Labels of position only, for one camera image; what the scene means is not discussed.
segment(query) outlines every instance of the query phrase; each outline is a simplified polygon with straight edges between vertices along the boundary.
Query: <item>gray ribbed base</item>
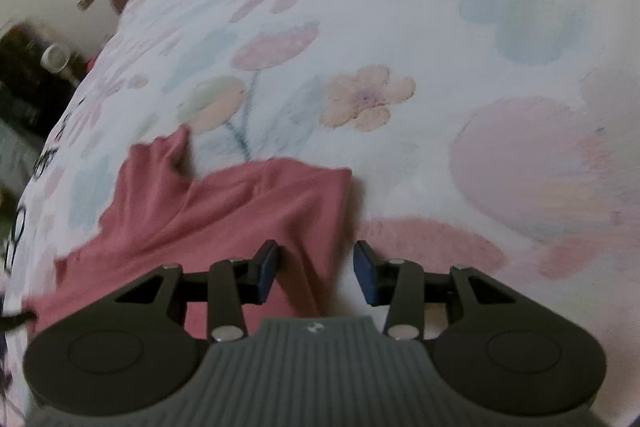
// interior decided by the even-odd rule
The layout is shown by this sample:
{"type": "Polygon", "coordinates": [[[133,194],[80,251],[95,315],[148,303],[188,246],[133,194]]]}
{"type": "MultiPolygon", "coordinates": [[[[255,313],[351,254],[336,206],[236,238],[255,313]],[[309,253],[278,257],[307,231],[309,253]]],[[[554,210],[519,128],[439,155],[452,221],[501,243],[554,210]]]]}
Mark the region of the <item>gray ribbed base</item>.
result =
{"type": "Polygon", "coordinates": [[[424,348],[381,335],[369,317],[263,321],[214,344],[180,391],[119,417],[44,408],[28,427],[602,427],[587,407],[540,419],[482,409],[438,375],[424,348]]]}

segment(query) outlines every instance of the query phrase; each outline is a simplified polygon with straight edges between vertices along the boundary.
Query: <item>black circular cover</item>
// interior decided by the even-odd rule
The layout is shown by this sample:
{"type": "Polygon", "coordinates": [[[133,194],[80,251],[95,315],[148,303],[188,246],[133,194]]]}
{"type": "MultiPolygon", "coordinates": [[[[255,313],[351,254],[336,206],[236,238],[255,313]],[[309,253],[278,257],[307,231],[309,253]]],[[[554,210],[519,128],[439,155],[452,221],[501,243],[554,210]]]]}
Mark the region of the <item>black circular cover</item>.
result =
{"type": "Polygon", "coordinates": [[[43,402],[69,413],[104,416],[169,396],[197,364],[195,341],[166,314],[145,305],[107,303],[36,336],[24,372],[43,402]]]}
{"type": "Polygon", "coordinates": [[[518,416],[589,402],[606,371],[589,333],[538,305],[472,307],[434,341],[433,362],[469,400],[518,416]]]}

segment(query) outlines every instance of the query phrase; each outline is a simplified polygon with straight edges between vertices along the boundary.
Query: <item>blue flower pattern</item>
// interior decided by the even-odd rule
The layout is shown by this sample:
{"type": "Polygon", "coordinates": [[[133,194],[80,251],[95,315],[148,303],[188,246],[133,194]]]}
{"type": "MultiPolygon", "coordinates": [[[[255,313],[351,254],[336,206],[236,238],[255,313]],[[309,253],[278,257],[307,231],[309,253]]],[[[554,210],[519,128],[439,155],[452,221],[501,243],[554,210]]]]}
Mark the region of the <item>blue flower pattern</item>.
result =
{"type": "Polygon", "coordinates": [[[317,76],[295,90],[257,139],[260,156],[297,156],[319,126],[323,95],[317,76]]]}
{"type": "Polygon", "coordinates": [[[188,78],[212,67],[222,52],[236,42],[238,35],[233,31],[217,29],[186,52],[180,58],[174,74],[169,77],[162,87],[163,93],[172,92],[188,78]]]}
{"type": "Polygon", "coordinates": [[[460,15],[475,24],[495,24],[495,47],[527,66],[558,60],[584,27],[584,10],[553,0],[460,0],[460,15]]]}
{"type": "Polygon", "coordinates": [[[89,170],[76,174],[71,188],[69,228],[90,229],[94,226],[111,195],[114,182],[115,175],[110,169],[108,156],[100,158],[89,170]]]}

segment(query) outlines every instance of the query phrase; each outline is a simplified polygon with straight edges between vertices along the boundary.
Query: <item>pink towel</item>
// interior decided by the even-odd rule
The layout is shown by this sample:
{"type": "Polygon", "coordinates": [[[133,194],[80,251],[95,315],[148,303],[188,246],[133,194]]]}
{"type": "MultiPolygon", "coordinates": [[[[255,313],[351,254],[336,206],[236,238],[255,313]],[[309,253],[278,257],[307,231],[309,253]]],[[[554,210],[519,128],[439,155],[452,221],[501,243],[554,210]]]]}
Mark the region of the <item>pink towel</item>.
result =
{"type": "MultiPolygon", "coordinates": [[[[58,287],[30,299],[41,331],[165,263],[185,273],[230,257],[249,258],[267,239],[284,247],[276,282],[261,307],[245,306],[250,331],[265,316],[318,316],[338,269],[343,209],[351,171],[287,158],[181,175],[185,126],[134,145],[120,168],[100,233],[58,261],[58,287]]],[[[206,304],[188,306],[186,330],[206,335],[206,304]]]]}

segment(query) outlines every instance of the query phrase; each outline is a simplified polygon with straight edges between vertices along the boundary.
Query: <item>floral bedsheet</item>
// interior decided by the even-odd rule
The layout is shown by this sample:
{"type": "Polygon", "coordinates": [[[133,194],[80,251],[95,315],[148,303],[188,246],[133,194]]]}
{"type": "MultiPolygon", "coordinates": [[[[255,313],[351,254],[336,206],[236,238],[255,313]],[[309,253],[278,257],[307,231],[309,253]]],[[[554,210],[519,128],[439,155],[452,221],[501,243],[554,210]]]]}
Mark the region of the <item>floral bedsheet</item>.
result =
{"type": "MultiPolygon", "coordinates": [[[[275,155],[348,166],[354,237],[432,271],[477,266],[590,330],[608,359],[594,408],[626,427],[639,22],[640,0],[131,0],[22,197],[4,311],[95,234],[130,145],[187,123],[198,176],[275,155]]],[[[333,311],[384,313],[347,253],[333,311]]],[[[25,345],[7,336],[10,425],[30,407],[25,345]]]]}

